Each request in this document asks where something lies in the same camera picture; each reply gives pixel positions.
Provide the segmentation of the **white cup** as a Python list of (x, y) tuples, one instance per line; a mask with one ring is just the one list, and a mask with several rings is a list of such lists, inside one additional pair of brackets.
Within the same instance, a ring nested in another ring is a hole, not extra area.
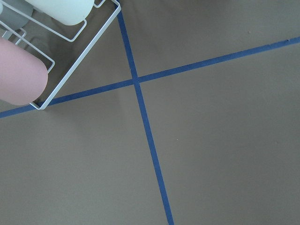
[(94, 0), (27, 0), (26, 2), (68, 26), (81, 23), (94, 6)]

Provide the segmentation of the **grey cup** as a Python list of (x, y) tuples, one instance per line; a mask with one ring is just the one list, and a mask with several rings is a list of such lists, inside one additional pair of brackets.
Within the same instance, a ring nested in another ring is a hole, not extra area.
[[(31, 17), (33, 6), (24, 0), (4, 0), (5, 3)], [(29, 19), (0, 3), (0, 20), (13, 30), (24, 27)]]

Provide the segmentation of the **pink cup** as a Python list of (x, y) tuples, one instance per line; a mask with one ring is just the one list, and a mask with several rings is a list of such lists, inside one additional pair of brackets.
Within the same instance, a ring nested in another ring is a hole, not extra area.
[(26, 105), (45, 90), (48, 71), (44, 63), (12, 42), (0, 39), (0, 99)]

